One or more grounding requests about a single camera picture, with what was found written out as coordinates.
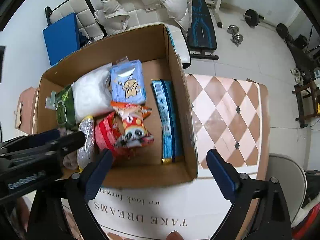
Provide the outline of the person's fingertip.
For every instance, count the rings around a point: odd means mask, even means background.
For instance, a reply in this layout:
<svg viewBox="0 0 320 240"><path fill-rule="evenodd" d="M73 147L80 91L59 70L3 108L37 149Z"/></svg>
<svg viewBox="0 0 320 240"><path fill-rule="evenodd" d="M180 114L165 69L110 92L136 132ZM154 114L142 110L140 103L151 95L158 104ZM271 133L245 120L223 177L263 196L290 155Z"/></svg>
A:
<svg viewBox="0 0 320 240"><path fill-rule="evenodd" d="M173 231L167 235L166 240L183 240L183 237L177 231Z"/></svg>

